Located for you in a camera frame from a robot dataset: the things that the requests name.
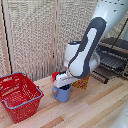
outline white object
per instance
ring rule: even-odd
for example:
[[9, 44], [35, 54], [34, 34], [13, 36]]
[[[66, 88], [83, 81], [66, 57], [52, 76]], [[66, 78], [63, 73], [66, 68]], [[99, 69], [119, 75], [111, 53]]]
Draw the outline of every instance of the white object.
[[128, 102], [110, 128], [128, 128]]

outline wooden floor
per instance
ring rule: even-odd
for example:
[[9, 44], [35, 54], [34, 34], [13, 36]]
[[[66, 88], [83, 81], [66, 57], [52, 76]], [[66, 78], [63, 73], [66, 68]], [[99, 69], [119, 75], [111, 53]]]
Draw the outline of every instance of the wooden floor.
[[14, 124], [0, 104], [0, 128], [109, 128], [128, 100], [128, 81], [112, 76], [108, 84], [90, 77], [88, 87], [71, 87], [69, 101], [52, 95], [52, 77], [35, 82], [44, 93], [37, 113]]

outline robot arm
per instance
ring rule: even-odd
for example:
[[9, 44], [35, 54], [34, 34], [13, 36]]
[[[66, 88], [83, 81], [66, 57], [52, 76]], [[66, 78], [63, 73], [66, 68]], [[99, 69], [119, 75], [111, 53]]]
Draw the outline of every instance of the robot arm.
[[56, 87], [85, 78], [100, 64], [100, 58], [94, 50], [102, 37], [120, 22], [127, 10], [128, 0], [98, 1], [82, 41], [67, 45], [64, 66], [68, 70], [60, 77], [58, 74], [54, 82]]

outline red basket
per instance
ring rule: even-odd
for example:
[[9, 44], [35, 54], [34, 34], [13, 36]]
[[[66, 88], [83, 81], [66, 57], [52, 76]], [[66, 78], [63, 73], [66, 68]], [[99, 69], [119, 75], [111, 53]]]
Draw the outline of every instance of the red basket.
[[42, 91], [22, 73], [0, 78], [0, 100], [14, 123], [35, 114], [43, 96]]

